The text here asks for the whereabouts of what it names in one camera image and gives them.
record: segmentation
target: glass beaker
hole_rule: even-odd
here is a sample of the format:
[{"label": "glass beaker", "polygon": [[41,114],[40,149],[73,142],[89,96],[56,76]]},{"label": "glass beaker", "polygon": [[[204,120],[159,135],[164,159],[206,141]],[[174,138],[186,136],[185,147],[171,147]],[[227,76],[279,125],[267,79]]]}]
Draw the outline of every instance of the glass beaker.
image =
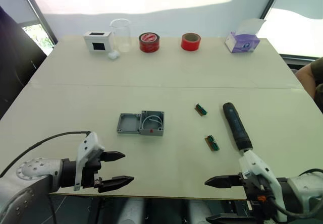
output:
[{"label": "glass beaker", "polygon": [[130,21],[127,19],[115,19],[111,21],[110,26],[112,28],[118,50],[121,52],[130,51]]}]

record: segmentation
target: person's arm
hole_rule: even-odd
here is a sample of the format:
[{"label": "person's arm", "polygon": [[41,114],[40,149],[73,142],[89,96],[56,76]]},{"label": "person's arm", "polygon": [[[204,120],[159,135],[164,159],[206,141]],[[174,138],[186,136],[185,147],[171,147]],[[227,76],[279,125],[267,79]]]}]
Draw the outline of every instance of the person's arm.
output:
[{"label": "person's arm", "polygon": [[304,89],[307,91],[307,93],[314,98],[315,96],[315,78],[311,69],[311,64],[308,64],[297,71],[295,74],[298,80],[303,85]]}]

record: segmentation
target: wire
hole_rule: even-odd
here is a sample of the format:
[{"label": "wire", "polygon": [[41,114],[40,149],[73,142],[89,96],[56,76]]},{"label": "wire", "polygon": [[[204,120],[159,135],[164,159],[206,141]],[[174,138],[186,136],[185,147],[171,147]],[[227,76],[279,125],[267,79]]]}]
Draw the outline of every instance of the wire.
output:
[{"label": "wire", "polygon": [[57,220],[56,220],[56,212],[54,210],[54,205],[52,204],[52,200],[51,197],[49,195],[47,195],[48,198],[48,202],[49,202],[49,206],[50,206],[50,210],[51,210],[51,216],[52,216],[52,222],[54,224],[57,224]]},{"label": "wire", "polygon": [[66,199],[66,197],[67,196],[65,196],[63,199],[62,199],[62,201],[61,201],[61,203],[58,205],[58,207],[57,207],[57,209],[56,209],[56,211],[54,212],[54,215],[53,215],[53,212],[51,211],[51,216],[50,217],[48,217],[46,220],[44,220],[41,224],[45,224],[49,219],[51,219],[53,216],[55,216],[55,220],[56,220],[56,213],[58,212],[58,210],[60,209],[60,207],[62,206],[62,204],[63,204],[63,202],[65,201],[65,199]]},{"label": "wire", "polygon": [[151,116],[147,116],[147,117],[143,120],[142,125],[141,125],[141,128],[142,128],[142,129],[143,129],[143,125],[145,124],[146,120],[147,120],[147,119],[149,119],[149,118],[152,118],[152,117],[156,117],[156,118],[158,118],[158,119],[160,120],[160,122],[158,122],[157,120],[150,119],[151,121],[153,121],[153,122],[158,122],[158,123],[160,123],[160,124],[161,124],[161,127],[163,127],[163,121],[161,120],[161,118],[160,118],[159,116],[156,116],[156,115],[151,115]]},{"label": "wire", "polygon": [[285,210],[284,208],[282,208],[280,205],[278,205],[273,196],[269,196],[267,197],[269,199],[269,202],[278,210],[280,211],[282,214],[285,214],[286,216],[295,218],[295,219],[308,219],[308,218],[312,218],[314,217],[317,212],[323,207],[323,197],[321,198],[321,200],[319,201],[319,203],[314,207],[313,210],[309,211],[309,212],[305,212],[305,213],[293,213],[290,211]]},{"label": "wire", "polygon": [[307,174],[307,173],[312,173],[312,172],[320,172],[323,174],[323,170],[321,170],[321,169],[310,169],[310,170],[306,170],[305,172],[301,173],[299,176]]},{"label": "wire", "polygon": [[7,172],[8,170],[19,160],[21,159],[26,153],[30,152],[32,149],[40,146],[41,144],[43,144],[44,142],[47,142],[53,138],[56,137],[61,137],[61,136],[65,136],[65,135],[72,135],[72,134],[86,134],[87,136],[91,133],[91,131],[79,131],[79,132],[64,132],[64,133],[60,133],[57,135],[53,135],[51,137],[48,137],[44,140],[41,140],[40,142],[35,143],[34,145],[32,145],[31,147],[29,147],[27,150],[25,150],[23,153],[21,153],[18,157],[16,157],[6,168],[5,170],[2,171],[2,173],[0,174],[0,178],[2,178]]}]

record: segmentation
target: black cable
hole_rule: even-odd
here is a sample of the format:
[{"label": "black cable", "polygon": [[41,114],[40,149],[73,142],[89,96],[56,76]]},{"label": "black cable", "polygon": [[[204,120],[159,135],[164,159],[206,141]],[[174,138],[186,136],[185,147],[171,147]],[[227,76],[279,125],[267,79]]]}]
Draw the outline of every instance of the black cable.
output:
[{"label": "black cable", "polygon": [[65,135],[72,135],[72,134],[86,134],[87,136],[91,133],[91,131],[79,131],[79,132],[63,132],[57,135],[53,135],[51,137],[48,137],[44,140],[41,140],[40,142],[35,143],[34,145],[32,145],[31,147],[29,147],[27,150],[25,150],[23,153],[21,153],[18,157],[16,157],[6,168],[5,170],[2,171],[2,173],[0,174],[0,178],[2,178],[6,172],[19,160],[21,159],[26,153],[30,152],[32,149],[40,146],[41,144],[43,144],[44,142],[47,142],[53,138],[56,137],[61,137],[61,136],[65,136]]},{"label": "black cable", "polygon": [[54,205],[52,203],[51,197],[49,195],[47,195],[47,198],[48,198],[48,202],[49,202],[49,206],[50,206],[50,210],[51,210],[52,222],[54,224],[57,224],[56,213],[55,213],[55,209],[54,209]]},{"label": "black cable", "polygon": [[303,174],[307,174],[307,173],[312,173],[312,172],[320,172],[323,174],[323,170],[322,169],[310,169],[310,170],[306,170],[305,172],[301,173],[299,176],[303,175]]},{"label": "black cable", "polygon": [[312,218],[314,217],[317,212],[323,207],[323,197],[321,198],[321,200],[319,201],[319,203],[314,207],[313,210],[309,211],[309,212],[305,212],[305,213],[293,213],[290,212],[288,210],[285,210],[284,208],[282,208],[280,205],[278,205],[273,196],[269,196],[267,198],[269,200],[269,202],[278,210],[280,211],[282,214],[285,214],[286,216],[295,218],[295,219],[308,219],[308,218]]}]

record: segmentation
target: person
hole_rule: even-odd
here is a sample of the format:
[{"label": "person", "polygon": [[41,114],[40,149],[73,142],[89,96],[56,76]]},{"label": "person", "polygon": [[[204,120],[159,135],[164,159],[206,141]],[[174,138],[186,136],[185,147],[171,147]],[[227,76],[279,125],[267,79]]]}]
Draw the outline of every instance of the person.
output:
[{"label": "person", "polygon": [[323,80],[323,58],[304,66],[295,75],[323,113],[323,83],[316,86]]}]

